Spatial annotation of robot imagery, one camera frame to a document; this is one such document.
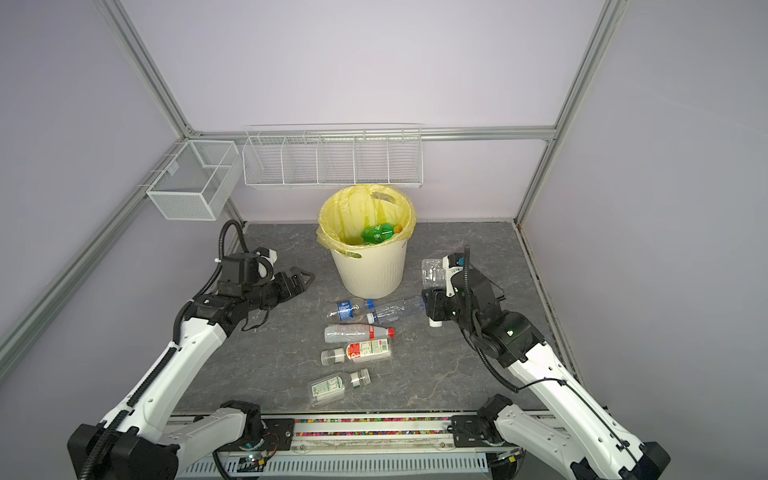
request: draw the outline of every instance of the white wire shelf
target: white wire shelf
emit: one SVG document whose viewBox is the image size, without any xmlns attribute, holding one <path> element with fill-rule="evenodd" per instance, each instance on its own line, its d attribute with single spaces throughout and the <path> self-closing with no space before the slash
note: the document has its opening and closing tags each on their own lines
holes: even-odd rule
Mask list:
<svg viewBox="0 0 768 480">
<path fill-rule="evenodd" d="M 243 146 L 245 183 L 254 188 L 391 184 L 421 187 L 420 130 L 252 131 Z"/>
<path fill-rule="evenodd" d="M 168 220 L 216 220 L 242 170 L 233 141 L 188 140 L 147 195 Z"/>
</svg>

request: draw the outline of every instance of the trash can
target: trash can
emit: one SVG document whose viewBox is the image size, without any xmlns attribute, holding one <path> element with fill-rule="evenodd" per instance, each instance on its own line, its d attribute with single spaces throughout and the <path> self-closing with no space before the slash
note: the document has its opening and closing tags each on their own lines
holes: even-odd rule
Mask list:
<svg viewBox="0 0 768 480">
<path fill-rule="evenodd" d="M 347 187 L 324 203 L 317 221 L 317 241 L 331 250 L 344 287 L 352 295 L 377 299 L 395 291 L 416 226 L 416 211 L 403 192 L 388 185 Z M 384 242 L 363 244 L 362 231 L 382 223 L 402 226 L 402 230 Z"/>
</svg>

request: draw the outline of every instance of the bottle cap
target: bottle cap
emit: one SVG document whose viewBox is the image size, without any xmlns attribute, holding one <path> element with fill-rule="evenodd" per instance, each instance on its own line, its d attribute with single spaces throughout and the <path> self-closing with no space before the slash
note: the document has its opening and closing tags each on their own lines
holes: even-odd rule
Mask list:
<svg viewBox="0 0 768 480">
<path fill-rule="evenodd" d="M 368 373 L 368 369 L 362 369 L 359 372 L 353 372 L 349 374 L 352 377 L 352 386 L 368 385 L 371 383 L 371 375 Z"/>
<path fill-rule="evenodd" d="M 320 353 L 320 363 L 323 365 L 343 363 L 344 360 L 346 360 L 344 349 L 323 350 L 323 352 Z"/>
</svg>

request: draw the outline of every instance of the ventilation grille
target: ventilation grille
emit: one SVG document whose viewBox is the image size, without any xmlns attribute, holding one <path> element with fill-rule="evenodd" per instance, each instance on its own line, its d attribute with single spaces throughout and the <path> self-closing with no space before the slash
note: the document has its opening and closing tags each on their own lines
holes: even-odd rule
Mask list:
<svg viewBox="0 0 768 480">
<path fill-rule="evenodd" d="M 269 460 L 263 473 L 237 472 L 237 457 L 224 463 L 233 477 L 337 476 L 379 477 L 425 473 L 486 473 L 485 453 L 404 453 L 380 455 L 278 455 Z M 218 472 L 211 457 L 190 465 L 178 478 L 209 478 Z"/>
</svg>

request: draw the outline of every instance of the yellow garbage bag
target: yellow garbage bag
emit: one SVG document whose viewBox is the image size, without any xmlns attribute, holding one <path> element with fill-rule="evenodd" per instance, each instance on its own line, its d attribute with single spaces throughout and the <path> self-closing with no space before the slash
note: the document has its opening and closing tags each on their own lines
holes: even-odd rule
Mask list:
<svg viewBox="0 0 768 480">
<path fill-rule="evenodd" d="M 321 245 L 348 257 L 358 257 L 356 250 L 409 239 L 416 226 L 416 210 L 411 199 L 394 187 L 354 185 L 326 200 L 317 221 L 317 241 Z M 381 223 L 402 225 L 402 231 L 377 245 L 363 245 L 362 231 Z"/>
</svg>

